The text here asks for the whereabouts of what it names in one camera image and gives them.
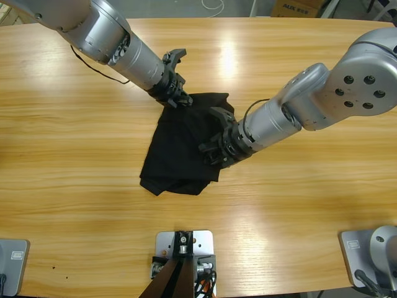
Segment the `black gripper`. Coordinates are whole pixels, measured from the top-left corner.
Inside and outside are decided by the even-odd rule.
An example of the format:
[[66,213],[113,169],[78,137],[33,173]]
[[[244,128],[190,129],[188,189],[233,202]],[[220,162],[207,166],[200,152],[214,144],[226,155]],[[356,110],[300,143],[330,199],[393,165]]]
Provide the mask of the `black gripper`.
[[206,165],[221,168],[230,167],[254,154],[254,150],[243,141],[237,122],[201,143],[198,149],[204,152]]
[[172,68],[166,66],[160,81],[148,90],[148,94],[164,107],[185,107],[193,99],[183,90],[184,80]]

